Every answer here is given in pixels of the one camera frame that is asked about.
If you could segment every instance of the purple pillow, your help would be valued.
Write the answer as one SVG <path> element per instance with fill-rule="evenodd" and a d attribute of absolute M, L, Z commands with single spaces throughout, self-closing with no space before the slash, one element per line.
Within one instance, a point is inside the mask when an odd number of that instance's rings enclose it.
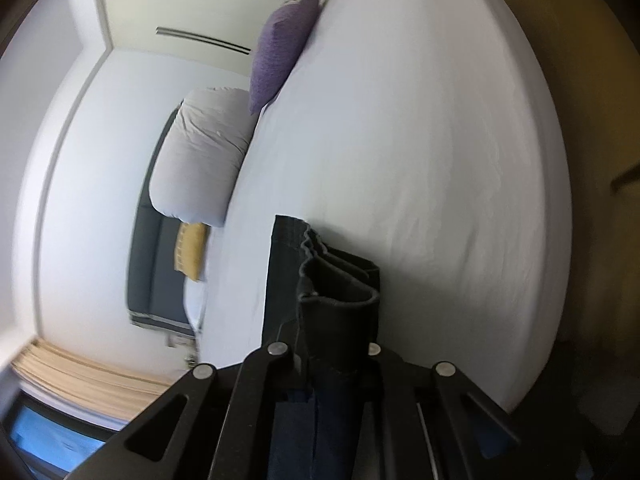
<path fill-rule="evenodd" d="M 286 0 L 274 10 L 258 38 L 249 84 L 255 114 L 278 93 L 305 47 L 320 14 L 320 0 Z"/>

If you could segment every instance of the white pillow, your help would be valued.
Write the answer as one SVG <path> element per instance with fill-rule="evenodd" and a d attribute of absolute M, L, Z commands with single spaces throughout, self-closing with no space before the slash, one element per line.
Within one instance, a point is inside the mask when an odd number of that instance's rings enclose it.
<path fill-rule="evenodd" d="M 207 88 L 185 97 L 160 148 L 149 196 L 154 208 L 183 222 L 220 227 L 258 114 L 249 93 Z"/>

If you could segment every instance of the window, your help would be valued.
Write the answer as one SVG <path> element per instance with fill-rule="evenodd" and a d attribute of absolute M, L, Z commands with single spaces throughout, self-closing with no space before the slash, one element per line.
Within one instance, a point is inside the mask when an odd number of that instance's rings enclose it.
<path fill-rule="evenodd" d="M 4 428 L 37 480 L 62 480 L 114 433 L 93 426 L 21 393 Z"/>

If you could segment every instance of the pillow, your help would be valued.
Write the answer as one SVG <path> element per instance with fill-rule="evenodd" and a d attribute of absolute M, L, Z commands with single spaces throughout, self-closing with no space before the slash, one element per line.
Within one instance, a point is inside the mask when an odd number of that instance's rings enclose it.
<path fill-rule="evenodd" d="M 149 181 L 151 203 L 165 216 L 220 227 L 258 115 L 238 88 L 194 90 L 180 105 Z"/>
<path fill-rule="evenodd" d="M 182 222 L 175 239 L 174 269 L 197 282 L 200 279 L 202 256 L 207 240 L 207 226 Z"/>
<path fill-rule="evenodd" d="M 259 112 L 293 70 L 320 14 L 320 0 L 286 0 L 258 38 L 249 86 L 249 111 Z"/>

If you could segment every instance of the silver bolt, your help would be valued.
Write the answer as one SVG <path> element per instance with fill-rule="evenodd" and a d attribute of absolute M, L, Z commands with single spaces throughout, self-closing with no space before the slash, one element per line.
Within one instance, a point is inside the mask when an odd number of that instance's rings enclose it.
<path fill-rule="evenodd" d="M 374 355 L 378 355 L 380 352 L 382 352 L 382 348 L 380 348 L 380 345 L 377 343 L 369 343 L 369 355 L 370 356 L 374 356 Z"/>
<path fill-rule="evenodd" d="M 287 353 L 287 350 L 289 350 L 289 347 L 281 341 L 276 341 L 267 346 L 267 352 L 271 355 L 284 355 Z"/>
<path fill-rule="evenodd" d="M 436 364 L 436 373 L 443 377 L 451 377 L 454 373 L 456 373 L 456 367 L 451 363 L 443 361 Z"/>
<path fill-rule="evenodd" d="M 213 368 L 210 365 L 198 365 L 193 369 L 193 376 L 196 379 L 208 379 L 213 374 Z"/>

